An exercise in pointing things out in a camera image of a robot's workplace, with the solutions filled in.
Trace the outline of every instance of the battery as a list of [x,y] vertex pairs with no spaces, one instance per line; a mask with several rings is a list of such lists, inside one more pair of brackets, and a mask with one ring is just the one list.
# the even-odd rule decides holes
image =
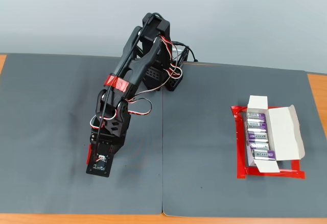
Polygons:
[[267,132],[267,124],[262,122],[248,122],[247,131]]
[[249,141],[268,142],[268,135],[264,132],[248,132]]
[[269,150],[269,144],[267,142],[250,142],[251,149]]
[[266,115],[264,113],[246,113],[248,122],[266,122]]
[[252,153],[253,153],[254,159],[276,160],[274,151],[254,149],[254,150],[252,150]]

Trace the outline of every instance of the black robotic arm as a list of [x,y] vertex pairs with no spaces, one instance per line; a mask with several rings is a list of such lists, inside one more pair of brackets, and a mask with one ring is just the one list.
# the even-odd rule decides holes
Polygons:
[[[138,41],[141,41],[142,49],[137,46]],[[174,61],[172,44],[170,23],[157,13],[148,13],[143,19],[143,27],[134,29],[117,68],[104,83],[106,89],[98,95],[96,115],[90,122],[86,173],[109,177],[113,156],[124,145],[130,114],[146,115],[128,111],[128,104],[135,102],[139,95],[135,93],[141,81],[148,92],[160,90],[163,85],[173,91],[182,80],[182,63],[187,60],[189,49],[185,48],[180,58]],[[129,70],[132,74],[125,80]]]

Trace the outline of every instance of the gray mat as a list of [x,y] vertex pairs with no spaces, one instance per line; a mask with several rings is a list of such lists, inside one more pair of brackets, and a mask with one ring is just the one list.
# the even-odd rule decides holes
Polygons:
[[[172,216],[327,217],[327,142],[304,71],[185,65],[163,93],[163,211]],[[306,180],[236,178],[231,106],[267,95],[294,104],[306,155]]]
[[[117,61],[7,57],[0,81],[1,213],[161,213],[161,91],[146,95],[153,103],[149,116],[132,117],[110,177],[85,173],[89,121]],[[149,105],[139,102],[130,108],[147,111]]]

